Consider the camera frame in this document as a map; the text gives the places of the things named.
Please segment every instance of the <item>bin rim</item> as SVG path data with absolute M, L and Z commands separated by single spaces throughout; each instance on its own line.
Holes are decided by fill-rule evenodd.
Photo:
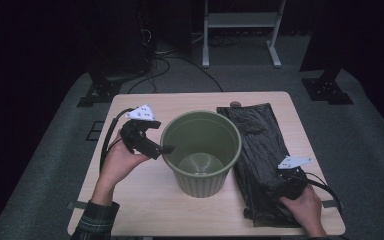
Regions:
M 235 126 L 235 124 L 233 124 L 232 121 L 230 121 L 230 119 L 228 119 L 227 117 L 221 115 L 221 114 L 218 114 L 216 112 L 213 112 L 213 111 L 208 111 L 208 110 L 193 110 L 193 111 L 189 111 L 189 112 L 185 112 L 185 113 L 182 113 L 180 114 L 179 116 L 173 118 L 168 124 L 167 126 L 164 128 L 162 134 L 161 134 L 161 139 L 160 139 L 160 145 L 163 146 L 163 139 L 164 139 L 164 136 L 166 134 L 166 131 L 167 131 L 167 128 L 173 123 L 175 122 L 176 120 L 186 116 L 186 115 L 190 115 L 190 114 L 194 114 L 194 113 L 204 113 L 204 114 L 211 114 L 213 116 L 217 116 L 219 117 L 220 119 L 223 119 L 224 121 L 226 121 L 231 127 L 232 129 L 234 130 L 235 134 L 237 135 L 237 139 L 238 139 L 238 148 L 236 149 L 236 153 L 235 153 L 235 156 L 233 157 L 233 160 L 229 162 L 229 164 L 227 164 L 225 167 L 223 167 L 222 169 L 216 171 L 216 172 L 213 172 L 213 173 L 209 173 L 209 174 L 205 174 L 205 175 L 197 175 L 197 174 L 192 174 L 192 173 L 189 173 L 189 172 L 185 172 L 181 169 L 179 169 L 178 167 L 176 167 L 174 164 L 172 164 L 170 161 L 168 161 L 165 156 L 166 155 L 169 155 L 169 154 L 162 154 L 162 157 L 164 159 L 164 162 L 172 169 L 174 170 L 176 173 L 179 173 L 181 175 L 184 175 L 184 176 L 189 176 L 189 177 L 192 177 L 192 178 L 210 178 L 210 177 L 214 177 L 214 176 L 218 176 L 218 175 L 221 175 L 222 173 L 224 172 L 228 172 L 232 167 L 233 165 L 236 164 L 236 162 L 238 161 L 239 159 L 239 156 L 241 154 L 241 151 L 242 151 L 242 137 L 241 137 L 241 134 L 239 133 L 239 130 L 238 128 Z

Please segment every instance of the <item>wooden table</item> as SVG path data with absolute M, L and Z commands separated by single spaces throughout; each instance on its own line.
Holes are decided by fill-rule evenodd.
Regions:
M 162 131 L 176 116 L 192 110 L 215 112 L 216 107 L 229 106 L 232 101 L 239 101 L 242 106 L 270 103 L 291 156 L 315 159 L 313 163 L 304 165 L 303 169 L 324 180 L 292 100 L 285 92 L 118 95 L 114 97 L 108 112 L 78 201 L 87 202 L 90 199 L 98 178 L 105 135 L 111 120 L 124 109 L 148 104 L 156 120 L 162 124 L 159 129 L 149 129 L 146 134 L 150 140 L 159 144 Z M 126 121 L 125 117 L 121 117 L 116 130 Z M 322 200 L 332 199 L 325 191 L 319 188 L 315 190 Z M 178 187 L 172 170 L 160 156 L 157 160 L 151 159 L 138 166 L 117 185 L 114 195 L 114 201 L 121 205 L 112 231 L 114 236 L 304 235 L 301 228 L 254 228 L 252 221 L 243 217 L 245 204 L 233 170 L 229 172 L 220 192 L 209 198 L 193 198 Z M 82 209 L 74 209 L 68 226 L 69 234 L 74 232 L 82 213 Z M 336 208 L 322 209 L 322 223 L 329 235 L 345 232 Z

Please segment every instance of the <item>white metal shelf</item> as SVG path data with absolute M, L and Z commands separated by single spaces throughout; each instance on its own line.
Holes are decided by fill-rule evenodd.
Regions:
M 202 66 L 210 66 L 208 49 L 208 29 L 210 28 L 243 28 L 243 27 L 272 27 L 273 34 L 266 42 L 269 54 L 275 68 L 280 68 L 279 56 L 277 55 L 274 44 L 276 43 L 279 32 L 280 22 L 282 21 L 283 9 L 286 0 L 280 0 L 277 12 L 252 12 L 252 13 L 208 13 L 208 0 L 205 0 L 204 14 L 204 45 L 202 48 Z

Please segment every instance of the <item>black plastic bag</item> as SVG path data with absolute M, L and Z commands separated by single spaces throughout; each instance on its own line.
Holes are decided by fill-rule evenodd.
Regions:
M 218 107 L 217 112 L 229 118 L 242 137 L 242 153 L 233 169 L 247 206 L 244 217 L 254 227 L 299 226 L 275 194 L 285 184 L 278 165 L 289 153 L 271 105 Z

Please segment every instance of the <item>shirt cuff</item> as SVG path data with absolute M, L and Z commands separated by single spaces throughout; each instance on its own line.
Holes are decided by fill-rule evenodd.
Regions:
M 89 201 L 77 227 L 89 233 L 110 233 L 119 208 L 115 202 L 102 206 Z

